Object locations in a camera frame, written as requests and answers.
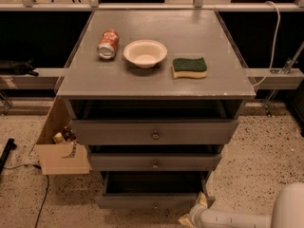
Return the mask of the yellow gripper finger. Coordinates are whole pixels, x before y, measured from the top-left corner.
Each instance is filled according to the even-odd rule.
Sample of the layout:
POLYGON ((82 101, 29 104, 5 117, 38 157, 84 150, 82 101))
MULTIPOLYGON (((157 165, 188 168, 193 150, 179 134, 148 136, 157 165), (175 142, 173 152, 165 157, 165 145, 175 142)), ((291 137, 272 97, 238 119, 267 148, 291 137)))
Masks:
POLYGON ((180 217, 179 223, 181 225, 185 226, 186 228, 194 228, 193 224, 191 223, 191 221, 188 219, 187 216, 180 217))
POLYGON ((198 197, 196 199, 196 204, 200 204, 205 208, 208 207, 207 198, 204 193, 199 192, 198 197))

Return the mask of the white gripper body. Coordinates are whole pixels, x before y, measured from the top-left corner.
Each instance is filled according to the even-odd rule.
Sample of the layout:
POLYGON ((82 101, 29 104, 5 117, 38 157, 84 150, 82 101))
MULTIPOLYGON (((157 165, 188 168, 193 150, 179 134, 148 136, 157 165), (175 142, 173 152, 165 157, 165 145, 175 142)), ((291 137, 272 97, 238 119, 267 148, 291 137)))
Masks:
POLYGON ((207 207, 199 203, 190 210, 188 218, 194 228, 209 228, 209 224, 206 221, 208 211, 207 207))

